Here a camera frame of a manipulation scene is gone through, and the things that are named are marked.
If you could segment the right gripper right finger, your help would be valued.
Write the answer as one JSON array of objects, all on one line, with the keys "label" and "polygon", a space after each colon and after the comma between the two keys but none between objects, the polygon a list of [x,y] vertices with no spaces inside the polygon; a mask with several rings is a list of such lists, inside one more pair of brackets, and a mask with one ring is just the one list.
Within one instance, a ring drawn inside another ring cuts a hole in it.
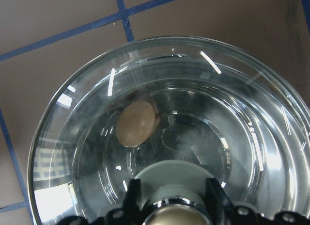
[{"label": "right gripper right finger", "polygon": [[292,211],[281,211],[273,219],[247,206],[234,205],[215,178],[205,180],[205,205],[212,225],[308,225],[310,220]]}]

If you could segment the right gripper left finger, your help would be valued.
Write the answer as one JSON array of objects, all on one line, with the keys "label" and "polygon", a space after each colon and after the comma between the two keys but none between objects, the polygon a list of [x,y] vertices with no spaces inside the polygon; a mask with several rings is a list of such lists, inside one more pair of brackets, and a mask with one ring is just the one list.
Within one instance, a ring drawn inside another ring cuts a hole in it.
[{"label": "right gripper left finger", "polygon": [[141,219],[141,181],[132,179],[129,182],[125,198],[120,208],[112,209],[104,216],[92,222],[80,216],[69,216],[60,220],[58,225],[139,225]]}]

